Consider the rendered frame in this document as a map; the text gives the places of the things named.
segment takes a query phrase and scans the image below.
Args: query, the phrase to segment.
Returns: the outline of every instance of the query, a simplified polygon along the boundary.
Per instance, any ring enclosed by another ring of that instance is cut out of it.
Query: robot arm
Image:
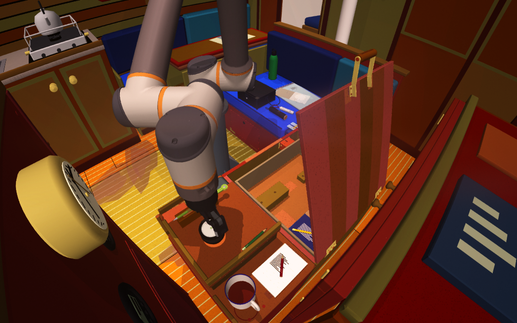
[[[183,0],[150,0],[126,86],[113,96],[113,112],[126,127],[156,127],[156,139],[178,194],[203,215],[217,237],[228,231],[216,209],[214,140],[223,91],[245,91],[255,82],[248,56],[246,2],[218,0],[225,58],[201,56],[188,64],[189,86],[168,87],[174,36]]]

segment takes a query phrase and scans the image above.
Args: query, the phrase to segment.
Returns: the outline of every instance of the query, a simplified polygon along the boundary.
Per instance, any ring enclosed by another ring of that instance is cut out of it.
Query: striped floor
[[[255,152],[239,138],[226,131],[230,155],[238,162]],[[168,174],[163,157],[158,151],[156,137],[151,132],[141,137],[142,142],[81,174],[91,187],[101,207],[122,230],[192,298],[209,323],[225,323],[228,318],[216,306],[179,255],[175,254],[165,231],[157,222],[157,209],[178,194]],[[396,186],[407,172],[414,158],[390,145],[388,181]],[[383,188],[382,203],[391,190]],[[370,207],[360,225],[364,228],[377,213]],[[308,320],[332,311],[338,306]]]

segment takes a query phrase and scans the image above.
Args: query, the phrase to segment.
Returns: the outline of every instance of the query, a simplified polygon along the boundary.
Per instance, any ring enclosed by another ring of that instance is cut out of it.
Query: red crayon
[[[280,259],[280,277],[282,277],[282,274],[284,272],[284,255],[281,256],[282,258]]]

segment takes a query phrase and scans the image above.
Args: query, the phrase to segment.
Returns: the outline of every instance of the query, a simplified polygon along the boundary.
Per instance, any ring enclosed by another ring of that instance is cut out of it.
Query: green bottle
[[[277,79],[277,69],[278,69],[278,56],[277,51],[272,50],[271,56],[269,57],[269,79],[276,80]]]

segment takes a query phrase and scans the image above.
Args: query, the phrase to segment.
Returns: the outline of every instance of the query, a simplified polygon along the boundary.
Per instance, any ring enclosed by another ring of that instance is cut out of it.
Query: brass clock
[[[79,259],[106,242],[102,209],[65,159],[48,156],[22,169],[16,192],[34,230],[59,254]]]

